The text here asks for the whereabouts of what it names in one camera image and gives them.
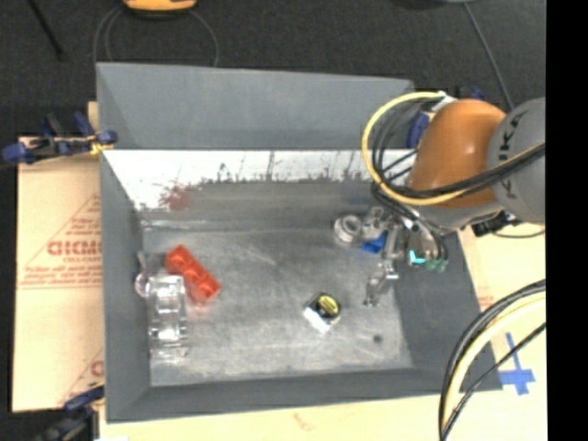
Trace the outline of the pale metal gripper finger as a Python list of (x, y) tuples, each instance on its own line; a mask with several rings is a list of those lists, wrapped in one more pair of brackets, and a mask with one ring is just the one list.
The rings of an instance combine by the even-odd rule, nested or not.
[(381, 297), (391, 289), (398, 277), (393, 265), (380, 265), (367, 280), (365, 304), (368, 307), (378, 306)]
[(367, 241), (366, 224), (356, 215), (339, 217), (333, 226), (334, 239), (341, 245), (360, 246)]

